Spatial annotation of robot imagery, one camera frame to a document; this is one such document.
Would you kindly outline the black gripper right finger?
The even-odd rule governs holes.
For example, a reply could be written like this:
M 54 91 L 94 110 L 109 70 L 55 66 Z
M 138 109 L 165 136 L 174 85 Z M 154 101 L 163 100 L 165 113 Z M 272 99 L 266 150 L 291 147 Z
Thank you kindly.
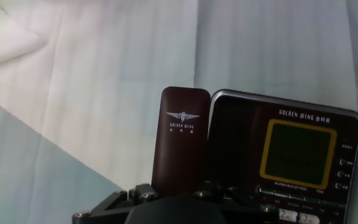
M 217 182 L 206 181 L 194 191 L 192 197 L 214 205 L 226 223 L 278 223 L 277 207 L 256 202 L 238 187 L 222 187 Z

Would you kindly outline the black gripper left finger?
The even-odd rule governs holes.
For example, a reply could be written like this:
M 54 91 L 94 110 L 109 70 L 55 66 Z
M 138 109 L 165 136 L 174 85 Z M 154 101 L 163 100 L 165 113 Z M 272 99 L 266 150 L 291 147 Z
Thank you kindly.
M 160 195 L 150 184 L 118 190 L 91 210 L 76 212 L 72 224 L 124 224 L 130 211 L 138 205 L 158 200 Z

